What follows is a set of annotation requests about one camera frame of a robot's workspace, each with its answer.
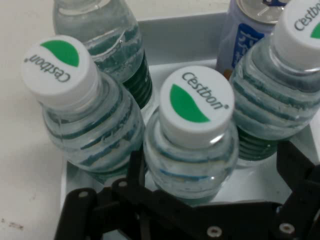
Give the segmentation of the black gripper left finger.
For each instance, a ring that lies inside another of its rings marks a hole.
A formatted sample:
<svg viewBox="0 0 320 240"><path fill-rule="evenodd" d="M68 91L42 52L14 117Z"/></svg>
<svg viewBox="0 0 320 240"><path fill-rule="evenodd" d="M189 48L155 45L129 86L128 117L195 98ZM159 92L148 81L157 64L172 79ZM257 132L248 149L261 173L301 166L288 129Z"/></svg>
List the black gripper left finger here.
<svg viewBox="0 0 320 240"><path fill-rule="evenodd" d="M143 150L133 151L125 178L112 182L100 192L85 187L66 195L56 229L58 240L101 240L103 235L119 231L127 240L154 240L153 222L116 194L123 187L133 190L144 186L146 164Z"/></svg>

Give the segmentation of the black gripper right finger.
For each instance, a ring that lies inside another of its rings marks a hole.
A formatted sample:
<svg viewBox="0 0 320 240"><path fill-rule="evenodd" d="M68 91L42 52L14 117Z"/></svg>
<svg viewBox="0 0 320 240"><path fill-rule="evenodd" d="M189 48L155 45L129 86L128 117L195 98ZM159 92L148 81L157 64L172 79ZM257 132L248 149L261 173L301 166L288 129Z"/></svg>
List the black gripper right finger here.
<svg viewBox="0 0 320 240"><path fill-rule="evenodd" d="M320 208L320 183L312 174L319 168L292 142L278 144L276 169L292 191L277 215L280 223L313 223Z"/></svg>

